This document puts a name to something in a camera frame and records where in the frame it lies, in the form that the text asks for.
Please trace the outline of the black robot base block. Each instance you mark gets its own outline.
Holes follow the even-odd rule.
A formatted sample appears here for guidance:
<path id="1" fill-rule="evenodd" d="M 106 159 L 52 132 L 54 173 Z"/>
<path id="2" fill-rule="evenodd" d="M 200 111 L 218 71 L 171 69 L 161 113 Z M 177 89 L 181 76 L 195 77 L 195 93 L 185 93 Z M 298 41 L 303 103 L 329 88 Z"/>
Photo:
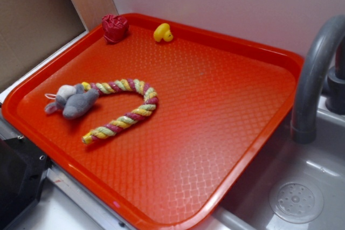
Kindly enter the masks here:
<path id="1" fill-rule="evenodd" d="M 25 137 L 1 140 L 1 229 L 10 229 L 39 203 L 49 163 Z"/>

